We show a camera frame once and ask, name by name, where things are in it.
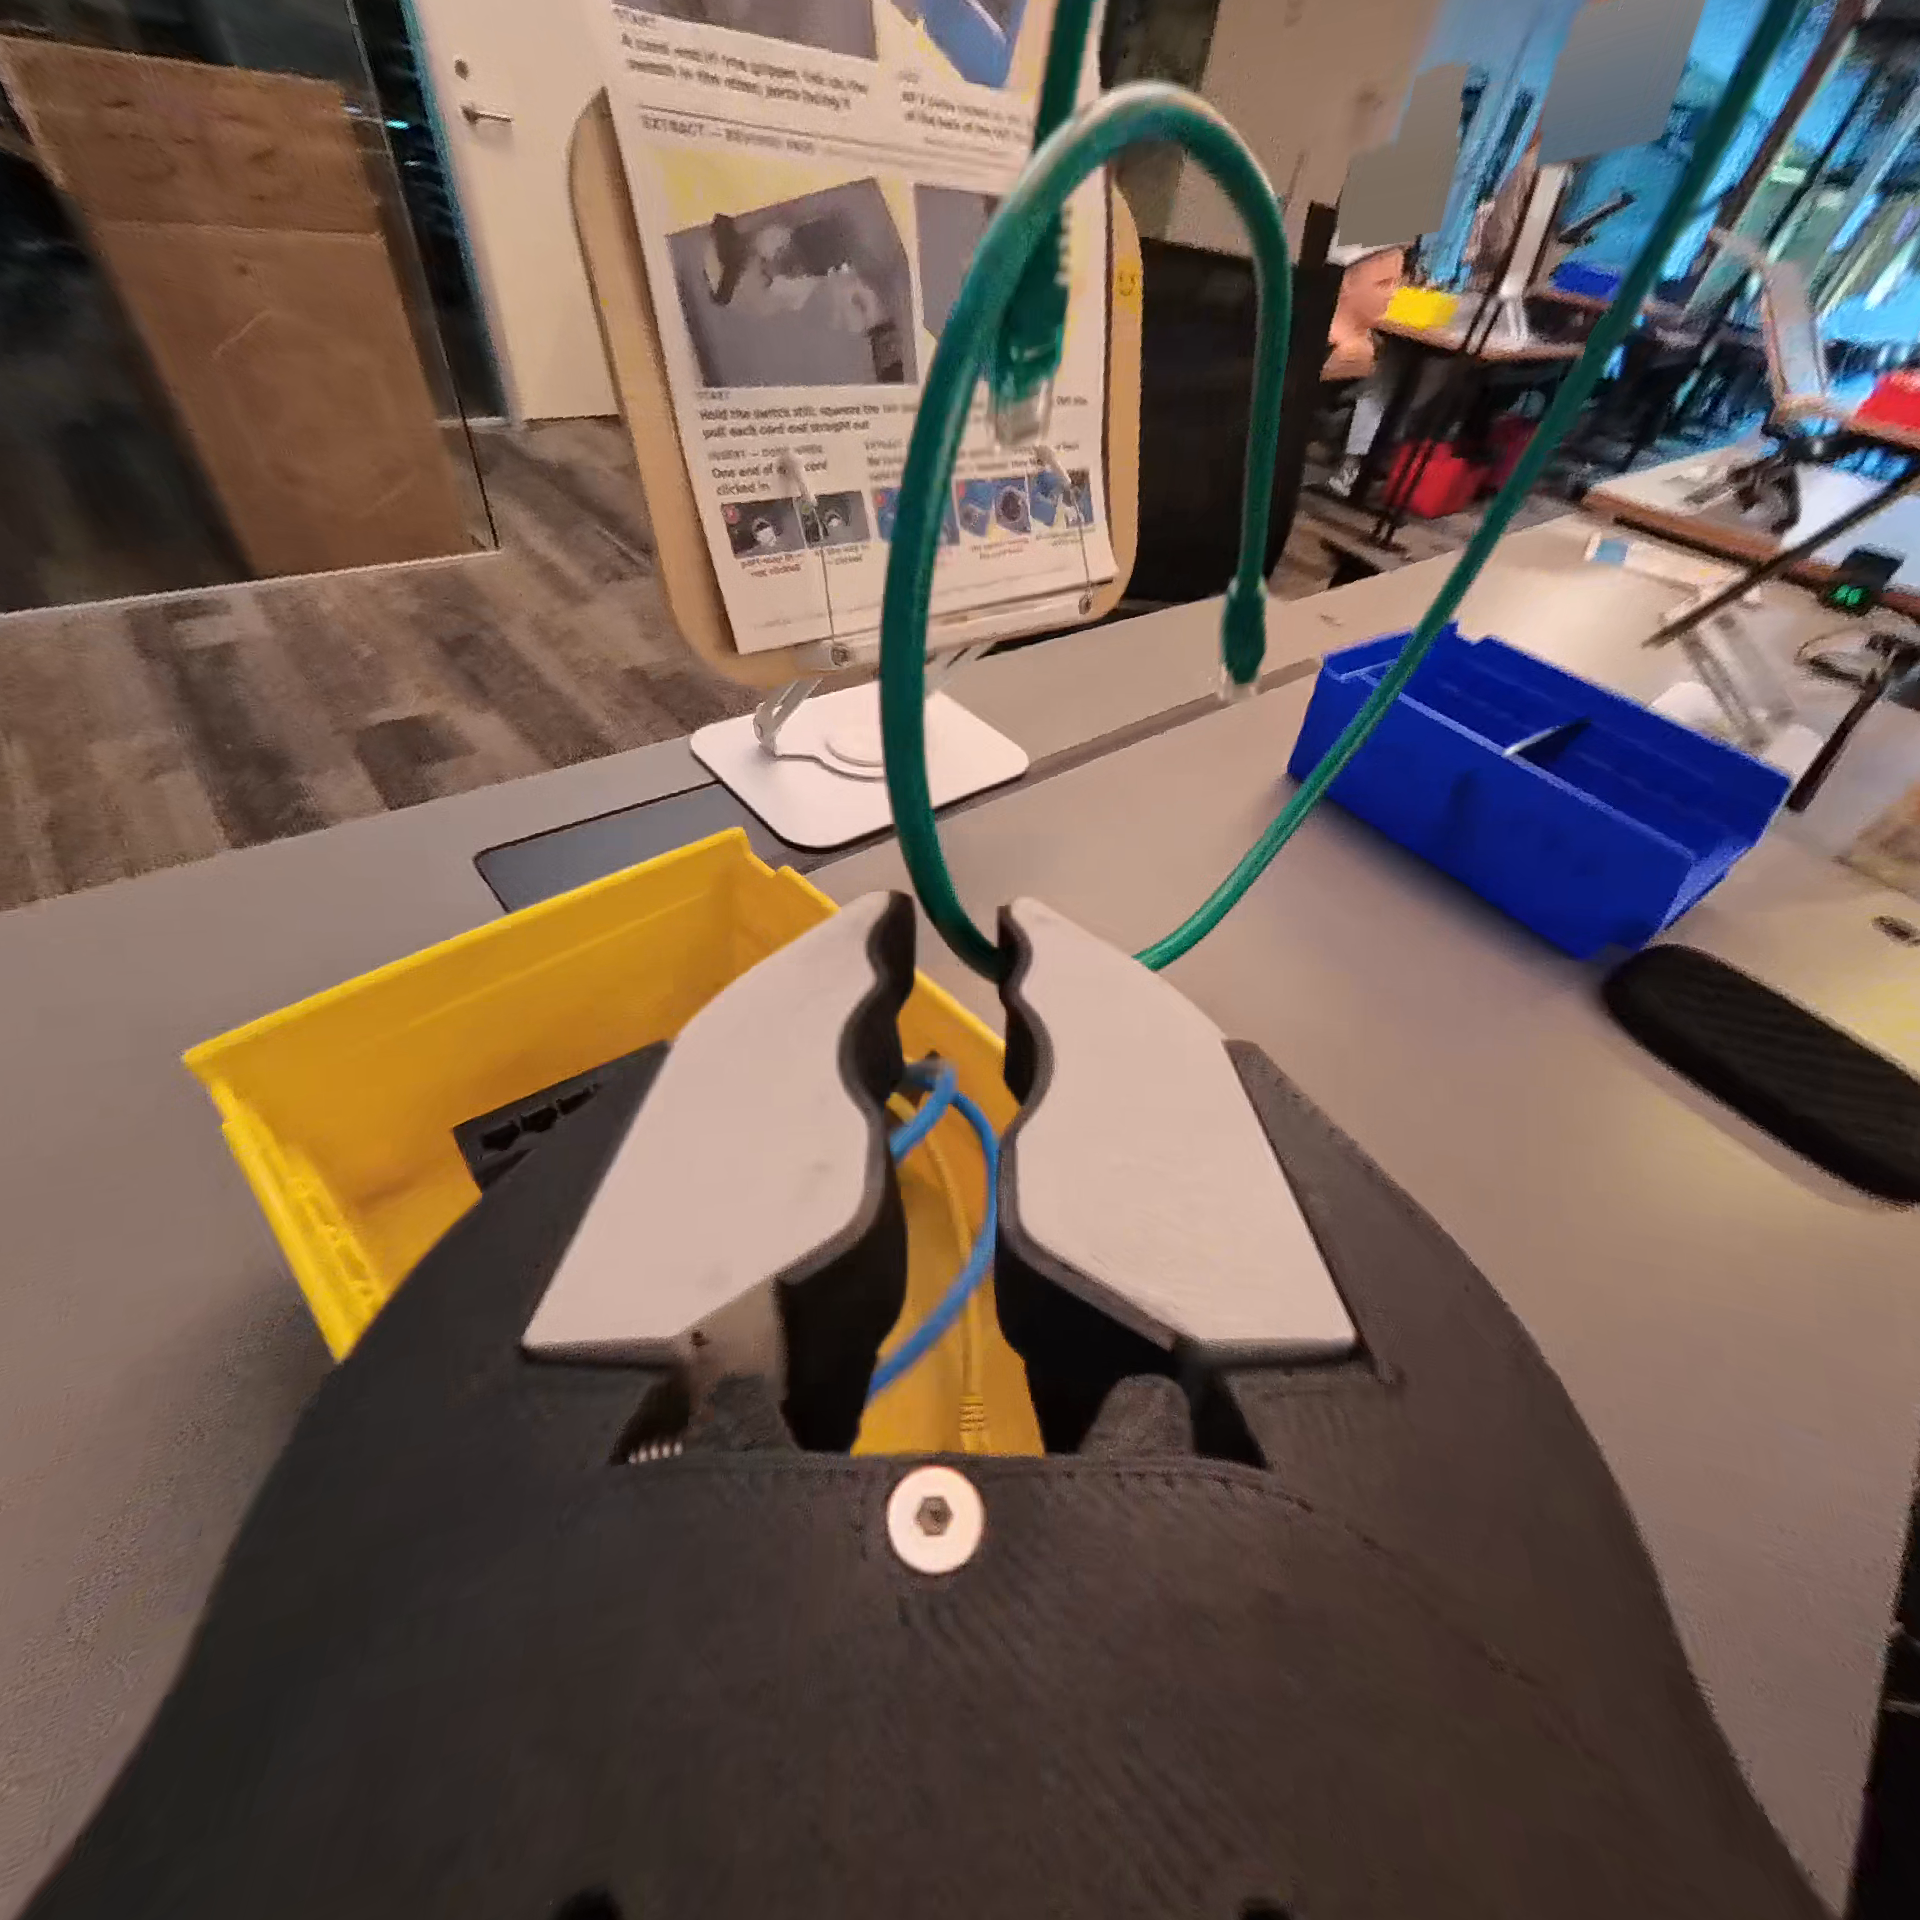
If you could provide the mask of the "brown cardboard sheet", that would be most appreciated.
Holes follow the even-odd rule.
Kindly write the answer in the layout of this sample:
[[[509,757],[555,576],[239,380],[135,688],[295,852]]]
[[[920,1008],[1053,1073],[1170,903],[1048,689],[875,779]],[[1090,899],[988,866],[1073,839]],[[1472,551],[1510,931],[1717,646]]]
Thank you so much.
[[[253,576],[482,549],[430,312],[340,84],[6,34],[3,99]]]

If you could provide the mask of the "metal display stand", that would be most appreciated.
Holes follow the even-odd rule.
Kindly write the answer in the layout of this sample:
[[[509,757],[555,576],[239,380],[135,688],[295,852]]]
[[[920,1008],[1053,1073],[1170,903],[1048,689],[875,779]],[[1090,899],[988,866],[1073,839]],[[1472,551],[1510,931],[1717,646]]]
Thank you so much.
[[[1725,583],[1691,592],[1645,639],[1686,667],[1691,706],[1666,706],[1693,729],[1748,753],[1802,770],[1812,764],[1796,693],[1748,614],[1770,583],[1796,583],[1806,567],[1819,586],[1859,544],[1906,555],[1883,606],[1842,618],[1845,628],[1873,628],[1890,614],[1883,636],[1867,633],[1819,674],[1860,693],[1867,704],[1899,685],[1916,657],[1916,436],[1895,430],[1778,430],[1764,453],[1725,457],[1682,496],[1691,517],[1723,514],[1727,526],[1764,533],[1757,555],[1735,558]]]

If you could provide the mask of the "blue plastic bin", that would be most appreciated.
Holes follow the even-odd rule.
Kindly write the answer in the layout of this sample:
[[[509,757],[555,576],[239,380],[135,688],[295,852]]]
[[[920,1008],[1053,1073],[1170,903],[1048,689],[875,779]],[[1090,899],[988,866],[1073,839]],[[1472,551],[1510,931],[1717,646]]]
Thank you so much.
[[[1329,802],[1577,960],[1645,948],[1760,839],[1791,775],[1443,626]]]

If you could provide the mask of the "wooden display board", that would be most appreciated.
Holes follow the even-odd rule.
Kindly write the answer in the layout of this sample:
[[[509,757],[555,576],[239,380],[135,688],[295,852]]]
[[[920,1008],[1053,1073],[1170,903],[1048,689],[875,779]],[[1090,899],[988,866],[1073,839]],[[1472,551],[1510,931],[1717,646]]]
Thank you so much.
[[[824,682],[834,689],[867,679],[875,670],[875,639],[802,643],[765,653],[742,653],[731,639],[714,558],[706,551],[679,441],[660,322],[605,89],[589,98],[573,126],[568,194],[654,532],[654,569],[682,649],[711,674],[757,696],[770,696],[789,682]],[[960,639],[963,651],[1085,628],[1113,614],[1124,600],[1138,551],[1141,305],[1116,304],[1113,269],[1119,262],[1141,262],[1141,237],[1119,187],[1106,190],[1106,224],[1103,480],[1113,576],[1101,583],[1073,586],[1059,597],[1009,603],[995,618],[975,614],[970,628],[963,626],[960,614],[938,618],[934,636]]]

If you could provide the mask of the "black network switch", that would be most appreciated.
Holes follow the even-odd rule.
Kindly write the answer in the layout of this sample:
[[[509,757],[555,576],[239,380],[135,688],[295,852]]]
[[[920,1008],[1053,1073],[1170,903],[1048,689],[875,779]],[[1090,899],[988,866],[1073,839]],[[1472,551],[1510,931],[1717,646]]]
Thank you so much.
[[[468,1176],[477,1190],[522,1166],[555,1129],[580,1113],[612,1077],[614,1062],[532,1091],[450,1129]]]

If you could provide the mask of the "yellow plastic bin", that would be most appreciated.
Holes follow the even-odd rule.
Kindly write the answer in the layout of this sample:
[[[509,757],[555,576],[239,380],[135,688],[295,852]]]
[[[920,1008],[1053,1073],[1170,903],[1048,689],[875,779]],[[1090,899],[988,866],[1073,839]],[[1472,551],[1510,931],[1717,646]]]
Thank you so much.
[[[482,1190],[450,1129],[551,1083],[665,1044],[738,973],[836,907],[742,828],[509,913],[191,1045],[281,1264],[342,1360]],[[941,1056],[1002,1129],[1002,1040],[920,971],[907,1059]],[[938,1308],[984,1221],[982,1145],[942,1115],[902,1166],[907,1300],[881,1351]],[[1044,1451],[991,1282],[863,1417],[853,1451]]]

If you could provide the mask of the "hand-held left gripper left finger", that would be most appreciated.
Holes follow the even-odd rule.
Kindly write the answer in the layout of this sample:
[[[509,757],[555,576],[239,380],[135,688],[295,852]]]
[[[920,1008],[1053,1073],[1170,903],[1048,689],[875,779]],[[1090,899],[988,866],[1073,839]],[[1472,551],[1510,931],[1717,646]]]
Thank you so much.
[[[685,1024],[565,1241],[525,1358],[772,1389],[850,1450],[907,1300],[886,1131],[918,913],[867,892]]]

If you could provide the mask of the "white door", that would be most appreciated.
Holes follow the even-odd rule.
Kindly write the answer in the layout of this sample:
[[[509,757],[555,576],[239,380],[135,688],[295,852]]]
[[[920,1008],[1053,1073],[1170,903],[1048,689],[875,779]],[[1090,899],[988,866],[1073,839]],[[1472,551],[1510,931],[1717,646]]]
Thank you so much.
[[[603,89],[589,5],[408,3],[406,18],[507,416],[614,416],[571,192],[573,130]]]

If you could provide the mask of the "red plastic bin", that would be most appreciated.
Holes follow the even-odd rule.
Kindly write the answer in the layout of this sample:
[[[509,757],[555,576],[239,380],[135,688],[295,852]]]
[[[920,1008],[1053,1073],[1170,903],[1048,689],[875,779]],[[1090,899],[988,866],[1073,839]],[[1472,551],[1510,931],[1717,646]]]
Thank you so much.
[[[1494,459],[1483,441],[1405,441],[1383,476],[1383,512],[1397,519],[1442,519],[1492,493],[1496,493]]]

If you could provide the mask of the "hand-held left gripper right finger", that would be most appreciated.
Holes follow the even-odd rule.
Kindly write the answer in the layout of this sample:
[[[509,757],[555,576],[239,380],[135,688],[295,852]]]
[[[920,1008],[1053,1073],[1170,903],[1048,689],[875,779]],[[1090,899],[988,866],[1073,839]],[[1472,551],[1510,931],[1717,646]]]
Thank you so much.
[[[1357,1328],[1222,1026],[1039,899],[1006,973],[995,1312],[1045,1450],[1120,1379],[1206,1404],[1231,1372],[1340,1367]]]

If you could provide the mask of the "black office chair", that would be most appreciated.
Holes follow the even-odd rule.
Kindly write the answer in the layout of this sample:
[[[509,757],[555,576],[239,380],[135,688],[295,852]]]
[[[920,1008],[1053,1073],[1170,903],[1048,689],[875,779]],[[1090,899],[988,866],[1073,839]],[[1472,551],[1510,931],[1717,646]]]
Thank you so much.
[[[1141,237],[1138,551],[1127,600],[1222,594],[1241,551],[1258,347],[1248,258]]]

